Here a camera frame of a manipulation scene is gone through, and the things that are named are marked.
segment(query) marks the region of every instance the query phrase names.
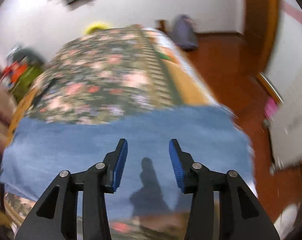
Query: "yellow object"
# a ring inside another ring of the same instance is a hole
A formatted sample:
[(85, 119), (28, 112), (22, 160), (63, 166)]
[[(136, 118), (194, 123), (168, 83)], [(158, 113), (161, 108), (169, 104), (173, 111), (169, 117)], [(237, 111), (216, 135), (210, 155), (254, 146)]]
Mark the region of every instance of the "yellow object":
[(89, 27), (87, 27), (87, 29), (85, 30), (85, 34), (91, 34), (98, 30), (106, 30), (110, 28), (111, 27), (106, 23), (96, 22), (96, 23), (92, 23), (91, 25), (89, 25)]
[(37, 88), (30, 90), (23, 99), (18, 103), (18, 106), (13, 114), (11, 124), (9, 125), (9, 131), (7, 133), (6, 146), (10, 144), (14, 136), (14, 130), (18, 127), (20, 120), (24, 117), (25, 111), (31, 106), (34, 97), (38, 92)]
[(0, 225), (6, 228), (10, 228), (11, 225), (11, 221), (2, 211), (0, 211)]
[(168, 60), (163, 61), (184, 104), (189, 106), (210, 105), (208, 98), (202, 94), (198, 85), (181, 67)]

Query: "pink item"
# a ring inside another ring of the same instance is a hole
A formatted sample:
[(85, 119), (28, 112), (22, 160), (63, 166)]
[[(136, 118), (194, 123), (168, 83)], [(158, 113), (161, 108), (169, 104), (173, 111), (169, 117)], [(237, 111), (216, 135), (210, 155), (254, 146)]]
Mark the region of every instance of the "pink item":
[(271, 119), (277, 111), (278, 106), (276, 102), (273, 100), (272, 97), (269, 97), (266, 106), (264, 107), (264, 115), (267, 117), (267, 119)]

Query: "white object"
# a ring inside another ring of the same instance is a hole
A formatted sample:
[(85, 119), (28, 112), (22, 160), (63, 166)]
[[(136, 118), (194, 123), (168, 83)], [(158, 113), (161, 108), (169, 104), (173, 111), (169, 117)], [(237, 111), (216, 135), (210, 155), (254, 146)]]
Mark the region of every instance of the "white object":
[(296, 0), (281, 0), (275, 44), (265, 76), (283, 97), (302, 65), (302, 24), (284, 11), (286, 2), (302, 14)]
[(302, 67), (283, 100), (270, 128), (272, 153), (278, 168), (302, 160)]
[(291, 204), (285, 208), (281, 215), (274, 223), (280, 239), (283, 240), (293, 230), (294, 223), (298, 214), (298, 207), (295, 204)]

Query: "pink object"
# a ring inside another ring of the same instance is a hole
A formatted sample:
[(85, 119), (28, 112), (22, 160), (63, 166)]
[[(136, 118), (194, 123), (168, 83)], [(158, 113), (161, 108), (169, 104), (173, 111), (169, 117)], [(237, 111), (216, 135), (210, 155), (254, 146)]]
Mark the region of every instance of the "pink object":
[(129, 232), (131, 231), (131, 227), (130, 227), (130, 226), (128, 226), (128, 225), (126, 225), (126, 224), (124, 224), (124, 223), (121, 223), (121, 222), (113, 222), (113, 223), (111, 224), (111, 227), (112, 227), (114, 230), (116, 230), (116, 231), (118, 231), (118, 232), (120, 232), (120, 233), (125, 233), (125, 234), (127, 234), (127, 233), (129, 233)]
[(266, 102), (266, 106), (264, 107), (264, 115), (267, 117), (267, 119), (271, 119), (277, 111), (277, 104), (275, 103), (272, 97), (269, 97)]

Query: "wooden floor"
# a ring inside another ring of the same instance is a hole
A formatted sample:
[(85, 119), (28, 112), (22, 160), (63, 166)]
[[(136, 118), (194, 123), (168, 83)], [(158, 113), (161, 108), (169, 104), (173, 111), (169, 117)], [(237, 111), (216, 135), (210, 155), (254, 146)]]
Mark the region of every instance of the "wooden floor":
[(271, 176), (271, 149), (267, 130), (261, 128), (268, 98), (250, 68), (256, 58), (242, 38), (235, 35), (203, 36), (200, 48), (189, 59), (220, 103), (237, 115), (235, 120), (251, 138), (255, 150), (255, 179), (260, 203), (272, 221), (291, 203), (302, 202), (302, 171), (291, 168)]

